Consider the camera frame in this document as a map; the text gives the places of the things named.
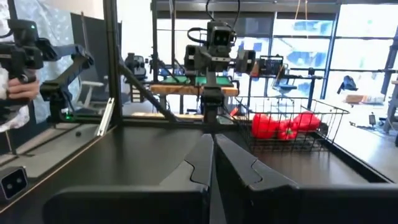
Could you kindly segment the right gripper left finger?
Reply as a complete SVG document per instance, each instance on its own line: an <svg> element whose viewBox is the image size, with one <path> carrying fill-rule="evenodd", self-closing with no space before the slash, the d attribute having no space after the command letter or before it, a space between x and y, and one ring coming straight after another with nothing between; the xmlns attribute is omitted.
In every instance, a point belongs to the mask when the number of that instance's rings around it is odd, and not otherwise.
<svg viewBox="0 0 398 224"><path fill-rule="evenodd" d="M56 193L44 224L208 224L214 142L204 134L158 185L86 185Z"/></svg>

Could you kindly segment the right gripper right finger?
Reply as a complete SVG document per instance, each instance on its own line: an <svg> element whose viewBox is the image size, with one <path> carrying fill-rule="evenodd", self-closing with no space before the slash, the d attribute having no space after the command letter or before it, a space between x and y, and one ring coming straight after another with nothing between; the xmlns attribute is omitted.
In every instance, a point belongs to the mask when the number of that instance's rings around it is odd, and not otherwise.
<svg viewBox="0 0 398 224"><path fill-rule="evenodd" d="M221 195L228 224L398 224L398 185L303 185L223 134Z"/></svg>

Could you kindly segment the red bell pepper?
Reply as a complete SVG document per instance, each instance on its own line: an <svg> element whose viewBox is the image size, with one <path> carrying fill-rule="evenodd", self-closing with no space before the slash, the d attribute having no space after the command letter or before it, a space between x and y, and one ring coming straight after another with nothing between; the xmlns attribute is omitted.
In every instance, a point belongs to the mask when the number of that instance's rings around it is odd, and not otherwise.
<svg viewBox="0 0 398 224"><path fill-rule="evenodd" d="M311 111L298 114L293 122L297 125L299 131L316 131L321 123L316 114Z"/></svg>
<svg viewBox="0 0 398 224"><path fill-rule="evenodd" d="M280 140L293 140L298 135L298 126L292 120L283 120L279 123L277 138Z"/></svg>
<svg viewBox="0 0 398 224"><path fill-rule="evenodd" d="M257 139L272 139L277 135L278 122L264 113L256 113L252 119L252 135Z"/></svg>

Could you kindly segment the green-topped wooden table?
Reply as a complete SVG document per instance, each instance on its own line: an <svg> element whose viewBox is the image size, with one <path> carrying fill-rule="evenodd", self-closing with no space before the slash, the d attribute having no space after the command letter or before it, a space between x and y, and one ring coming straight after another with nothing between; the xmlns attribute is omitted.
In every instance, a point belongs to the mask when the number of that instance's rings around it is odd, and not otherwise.
<svg viewBox="0 0 398 224"><path fill-rule="evenodd" d="M231 76L216 76L216 82L225 96L239 95L240 82L233 80ZM186 76L179 75L152 83L149 88L151 92L158 95L201 95L205 85L206 77L195 77L195 81L191 83Z"/></svg>

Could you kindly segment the black table mat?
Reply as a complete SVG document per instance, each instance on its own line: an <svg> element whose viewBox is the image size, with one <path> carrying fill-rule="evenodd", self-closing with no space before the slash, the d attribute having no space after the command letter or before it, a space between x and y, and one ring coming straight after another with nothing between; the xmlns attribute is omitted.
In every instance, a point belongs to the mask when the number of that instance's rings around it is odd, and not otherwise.
<svg viewBox="0 0 398 224"><path fill-rule="evenodd" d="M158 184L171 173L202 135L197 129L114 128L101 139L67 134L21 156L30 187L0 205L0 224L43 224L41 207L60 189L92 184ZM267 166L301 184L363 184L366 179L334 154L258 152Z"/></svg>

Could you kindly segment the blue office chair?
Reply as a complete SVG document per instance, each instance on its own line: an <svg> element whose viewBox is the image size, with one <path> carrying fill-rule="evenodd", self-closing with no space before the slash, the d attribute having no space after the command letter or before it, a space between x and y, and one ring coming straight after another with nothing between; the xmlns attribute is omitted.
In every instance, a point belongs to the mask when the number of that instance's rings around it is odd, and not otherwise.
<svg viewBox="0 0 398 224"><path fill-rule="evenodd" d="M277 91L279 95L278 98L287 98L287 94L292 91L296 90L297 86L288 84L288 79L276 77L272 83L272 89Z"/></svg>

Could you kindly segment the black background desk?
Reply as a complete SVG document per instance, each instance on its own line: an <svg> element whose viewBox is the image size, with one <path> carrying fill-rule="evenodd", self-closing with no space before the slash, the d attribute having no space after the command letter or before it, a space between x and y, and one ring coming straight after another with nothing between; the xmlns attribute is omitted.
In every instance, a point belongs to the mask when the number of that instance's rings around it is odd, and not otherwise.
<svg viewBox="0 0 398 224"><path fill-rule="evenodd" d="M294 85L294 81L296 80L305 80L308 84L308 88L305 90L308 95L307 95L307 109L310 110L312 107L312 100L313 100L313 94L314 94L314 89L315 89L315 83L317 80L322 80L323 76L316 75L315 72L317 71L316 69L310 67L308 69L304 69L304 72L306 74L304 75L291 75L288 74L288 68L283 66L281 71L277 75L260 75L259 74L259 68L256 70L256 73L251 75L251 79L253 78L265 78L266 80L268 79L273 79L275 80L276 77L279 78L284 78L288 79L288 84Z"/></svg>

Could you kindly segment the dark grey partition panel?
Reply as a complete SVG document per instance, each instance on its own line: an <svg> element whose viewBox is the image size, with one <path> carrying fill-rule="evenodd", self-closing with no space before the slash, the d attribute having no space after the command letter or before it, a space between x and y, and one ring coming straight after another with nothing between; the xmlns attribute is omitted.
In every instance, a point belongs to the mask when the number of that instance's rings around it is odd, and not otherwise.
<svg viewBox="0 0 398 224"><path fill-rule="evenodd" d="M94 58L95 64L80 74L81 81L100 82L103 86L93 86L90 103L102 104L108 100L108 93L105 91L105 77L108 75L107 46L105 37L105 22L102 19L84 17L86 28L85 44L81 16L71 13L73 38L76 44L84 46Z"/></svg>

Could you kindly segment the white chair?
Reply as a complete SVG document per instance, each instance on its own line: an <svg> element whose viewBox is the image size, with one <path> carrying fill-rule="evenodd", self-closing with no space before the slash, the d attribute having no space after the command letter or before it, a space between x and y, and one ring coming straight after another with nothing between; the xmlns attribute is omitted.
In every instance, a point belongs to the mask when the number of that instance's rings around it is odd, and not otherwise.
<svg viewBox="0 0 398 224"><path fill-rule="evenodd" d="M81 91L82 91L84 85L89 86L89 89L88 89L88 93L86 94L85 101L82 102L82 101L79 101L79 99L80 99ZM76 96L76 104L82 108L89 108L94 87L102 87L102 86L104 86L104 84L101 82L83 81L80 79L80 88L79 88L78 94Z"/></svg>

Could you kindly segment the cardboard box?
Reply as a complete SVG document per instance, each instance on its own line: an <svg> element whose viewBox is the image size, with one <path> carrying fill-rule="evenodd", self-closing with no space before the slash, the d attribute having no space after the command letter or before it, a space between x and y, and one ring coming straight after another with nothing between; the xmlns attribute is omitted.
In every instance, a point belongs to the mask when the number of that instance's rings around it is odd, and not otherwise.
<svg viewBox="0 0 398 224"><path fill-rule="evenodd" d="M344 102L348 104L359 104L363 101L363 95L348 94L345 96Z"/></svg>

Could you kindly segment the large glass window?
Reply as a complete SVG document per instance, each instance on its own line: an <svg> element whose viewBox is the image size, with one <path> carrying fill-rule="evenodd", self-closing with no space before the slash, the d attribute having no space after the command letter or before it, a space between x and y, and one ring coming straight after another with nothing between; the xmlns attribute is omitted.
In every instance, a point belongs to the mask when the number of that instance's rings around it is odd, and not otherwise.
<svg viewBox="0 0 398 224"><path fill-rule="evenodd" d="M333 12L315 12L302 1L296 12L277 12L272 53L281 54L294 74L314 68L321 76L317 98L338 96L343 77L350 76L359 94L378 95L385 79L381 72L398 40L398 4L343 4Z"/></svg>

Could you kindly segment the black floor stand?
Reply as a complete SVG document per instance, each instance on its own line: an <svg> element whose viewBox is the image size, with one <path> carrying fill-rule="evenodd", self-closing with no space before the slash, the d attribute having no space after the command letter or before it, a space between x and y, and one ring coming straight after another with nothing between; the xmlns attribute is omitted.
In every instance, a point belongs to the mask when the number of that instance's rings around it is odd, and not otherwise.
<svg viewBox="0 0 398 224"><path fill-rule="evenodd" d="M398 109L398 70L394 70L394 64L398 53L398 27L396 34L393 37L393 43L389 48L389 54L387 56L386 65L384 68L384 81L382 84L381 93L387 96L387 89L389 84L394 85L394 89L391 95L391 100L388 102L386 121L383 126L383 130L388 134L393 128L393 123L398 123L398 119L395 116L396 110Z"/></svg>

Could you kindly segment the person's hand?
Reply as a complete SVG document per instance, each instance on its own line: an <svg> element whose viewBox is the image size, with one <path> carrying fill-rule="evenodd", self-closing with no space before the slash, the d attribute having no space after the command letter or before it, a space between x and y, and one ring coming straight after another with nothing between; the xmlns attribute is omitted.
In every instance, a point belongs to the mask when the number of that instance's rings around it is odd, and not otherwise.
<svg viewBox="0 0 398 224"><path fill-rule="evenodd" d="M33 100L39 94L40 83L38 80L32 83L21 83L17 78L8 82L8 97L10 99Z"/></svg>

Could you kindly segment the white aluminium bracket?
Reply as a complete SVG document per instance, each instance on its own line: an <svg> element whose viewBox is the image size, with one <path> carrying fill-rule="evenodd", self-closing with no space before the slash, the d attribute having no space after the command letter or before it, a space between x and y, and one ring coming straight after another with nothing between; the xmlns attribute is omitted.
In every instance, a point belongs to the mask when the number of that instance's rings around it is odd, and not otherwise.
<svg viewBox="0 0 398 224"><path fill-rule="evenodd" d="M114 101L115 101L114 98L108 99L108 102L106 104L105 110L102 115L101 122L95 132L95 137L104 136L105 133L107 132L114 110Z"/></svg>

